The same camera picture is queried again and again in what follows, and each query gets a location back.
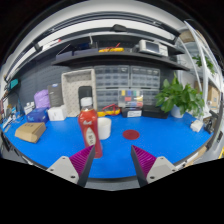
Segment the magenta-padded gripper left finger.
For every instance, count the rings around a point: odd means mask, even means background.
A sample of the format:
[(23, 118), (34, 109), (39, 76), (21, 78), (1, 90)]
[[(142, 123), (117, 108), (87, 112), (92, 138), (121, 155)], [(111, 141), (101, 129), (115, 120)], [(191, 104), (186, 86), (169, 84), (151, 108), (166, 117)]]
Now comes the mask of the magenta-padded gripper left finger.
[(60, 157), (47, 171), (78, 186), (84, 187), (88, 180), (94, 157), (95, 147), (89, 146), (70, 157)]

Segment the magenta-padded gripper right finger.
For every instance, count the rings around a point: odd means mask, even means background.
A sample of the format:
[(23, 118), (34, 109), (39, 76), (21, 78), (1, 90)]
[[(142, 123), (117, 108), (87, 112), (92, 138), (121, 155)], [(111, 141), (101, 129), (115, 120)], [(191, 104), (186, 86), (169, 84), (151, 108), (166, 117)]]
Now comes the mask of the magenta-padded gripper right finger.
[(134, 145), (131, 146), (131, 157), (141, 187), (177, 171), (176, 167), (164, 156), (155, 157)]

